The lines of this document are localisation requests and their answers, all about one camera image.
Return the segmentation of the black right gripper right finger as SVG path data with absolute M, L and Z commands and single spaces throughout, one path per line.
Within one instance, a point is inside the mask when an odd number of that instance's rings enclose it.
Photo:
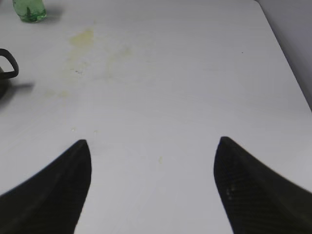
M 214 180 L 233 233 L 312 232 L 312 194 L 227 136 L 216 150 Z

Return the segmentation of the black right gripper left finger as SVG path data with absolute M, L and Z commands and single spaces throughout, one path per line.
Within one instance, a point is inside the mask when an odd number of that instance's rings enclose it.
M 78 140 L 41 171 L 0 196 L 2 234 L 72 234 L 92 176 L 87 141 Z

